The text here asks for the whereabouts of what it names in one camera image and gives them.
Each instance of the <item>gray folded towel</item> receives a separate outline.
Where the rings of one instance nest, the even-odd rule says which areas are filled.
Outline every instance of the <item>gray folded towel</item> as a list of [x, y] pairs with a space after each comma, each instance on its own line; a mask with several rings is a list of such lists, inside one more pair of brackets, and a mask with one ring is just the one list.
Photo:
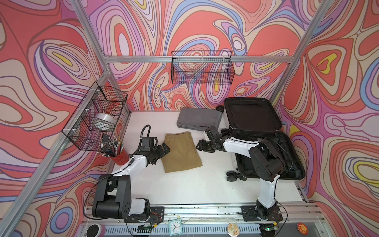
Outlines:
[[205, 131], [214, 126], [218, 129], [222, 112], [206, 108], [183, 108], [180, 111], [176, 125], [183, 129]]

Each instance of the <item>open suitcase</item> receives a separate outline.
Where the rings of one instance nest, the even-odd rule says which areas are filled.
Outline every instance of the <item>open suitcase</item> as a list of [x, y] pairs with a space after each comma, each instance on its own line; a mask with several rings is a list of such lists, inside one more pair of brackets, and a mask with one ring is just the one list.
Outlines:
[[[301, 180], [305, 177], [303, 165], [296, 155], [290, 138], [279, 129], [282, 123], [271, 103], [264, 98], [226, 98], [224, 101], [229, 129], [223, 129], [223, 135], [237, 139], [257, 141], [258, 138], [271, 137], [277, 142], [286, 167], [281, 179]], [[235, 154], [238, 172], [245, 178], [259, 178], [251, 159]]]

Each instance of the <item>psychedelic wallpaper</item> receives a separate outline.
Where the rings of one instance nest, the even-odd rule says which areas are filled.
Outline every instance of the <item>psychedelic wallpaper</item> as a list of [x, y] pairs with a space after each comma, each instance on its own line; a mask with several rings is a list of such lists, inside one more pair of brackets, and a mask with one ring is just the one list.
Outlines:
[[[67, 1], [0, 0], [0, 218], [101, 73]], [[12, 236], [73, 236], [95, 156], [70, 143]]]
[[[293, 55], [319, 5], [308, 1], [92, 0], [85, 9], [106, 55]], [[214, 108], [228, 96], [268, 98], [286, 63], [235, 63], [230, 85], [172, 85], [170, 63], [111, 63], [131, 110]]]
[[379, 2], [336, 0], [277, 111], [335, 236], [379, 236]]

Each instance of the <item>suitcase lid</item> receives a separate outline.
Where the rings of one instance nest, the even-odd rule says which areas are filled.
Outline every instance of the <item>suitcase lid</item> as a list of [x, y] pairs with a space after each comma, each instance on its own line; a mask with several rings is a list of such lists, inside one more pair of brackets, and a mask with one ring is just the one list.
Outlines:
[[224, 105], [233, 129], [275, 132], [282, 127], [274, 107], [265, 98], [230, 97]]

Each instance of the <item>khaki shorts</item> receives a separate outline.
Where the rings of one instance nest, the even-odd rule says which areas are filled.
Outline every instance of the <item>khaki shorts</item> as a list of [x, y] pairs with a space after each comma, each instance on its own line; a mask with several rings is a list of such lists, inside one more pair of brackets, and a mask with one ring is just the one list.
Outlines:
[[170, 153], [162, 158], [165, 173], [203, 166], [190, 132], [166, 134], [164, 142], [170, 148]]

